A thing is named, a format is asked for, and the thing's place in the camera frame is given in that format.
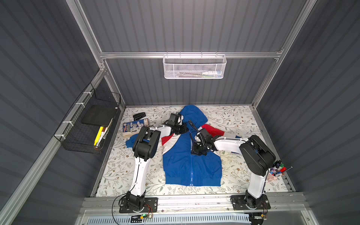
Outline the blue red white hooded jacket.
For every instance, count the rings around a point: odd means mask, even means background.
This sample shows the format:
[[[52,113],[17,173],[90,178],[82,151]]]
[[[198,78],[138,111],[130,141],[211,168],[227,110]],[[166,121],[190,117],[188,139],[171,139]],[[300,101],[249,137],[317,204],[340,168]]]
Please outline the blue red white hooded jacket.
[[[212,127],[204,113],[194,105],[187,105],[181,111],[183,121],[188,132],[176,135],[171,131],[168,136],[161,137],[163,149],[163,169],[166,175],[166,184],[183,186],[215,186],[219,187],[222,178],[222,163],[218,152],[208,152],[206,156],[193,155],[193,142],[190,133],[195,138],[195,129],[188,125],[191,120],[199,130],[206,129],[210,135],[228,135],[225,131]],[[240,138],[229,134],[229,138]]]

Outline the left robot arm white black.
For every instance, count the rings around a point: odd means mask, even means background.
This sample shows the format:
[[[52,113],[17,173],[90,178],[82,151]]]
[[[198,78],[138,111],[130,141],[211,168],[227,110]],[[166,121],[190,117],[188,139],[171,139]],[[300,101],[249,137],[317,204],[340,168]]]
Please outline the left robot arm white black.
[[[135,157],[135,170],[130,190],[126,193],[124,206],[134,211],[140,211],[145,205],[145,180],[148,167],[155,156],[158,143],[163,137],[171,134],[183,134],[188,131],[183,122],[184,116],[172,113],[170,119],[159,127],[144,126],[137,134],[132,147]]]

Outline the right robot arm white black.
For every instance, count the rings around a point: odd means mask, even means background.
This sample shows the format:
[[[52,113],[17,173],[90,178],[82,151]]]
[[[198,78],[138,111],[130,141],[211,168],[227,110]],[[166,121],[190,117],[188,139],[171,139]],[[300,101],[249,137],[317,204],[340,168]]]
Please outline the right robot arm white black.
[[[251,171],[249,186],[245,196],[233,204],[245,204],[250,210],[270,209],[269,200],[265,194],[267,176],[276,161],[275,154],[256,135],[249,138],[213,137],[206,129],[196,130],[190,135],[193,142],[193,155],[207,155],[208,152],[227,151],[243,156]]]

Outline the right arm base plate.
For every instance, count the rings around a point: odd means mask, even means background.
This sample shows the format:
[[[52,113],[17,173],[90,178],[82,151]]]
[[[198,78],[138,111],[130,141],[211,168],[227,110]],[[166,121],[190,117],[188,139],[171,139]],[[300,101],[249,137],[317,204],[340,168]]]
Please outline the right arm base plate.
[[[269,210],[271,209],[267,195],[263,194],[255,199],[251,195],[233,195],[230,197],[233,209],[239,210]]]

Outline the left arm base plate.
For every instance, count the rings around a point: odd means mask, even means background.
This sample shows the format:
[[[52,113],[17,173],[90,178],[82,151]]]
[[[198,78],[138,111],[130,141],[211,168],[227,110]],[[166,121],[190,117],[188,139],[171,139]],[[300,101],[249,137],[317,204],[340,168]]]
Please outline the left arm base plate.
[[[119,213],[152,213],[158,210],[158,198],[146,197],[135,200],[122,198],[119,203]]]

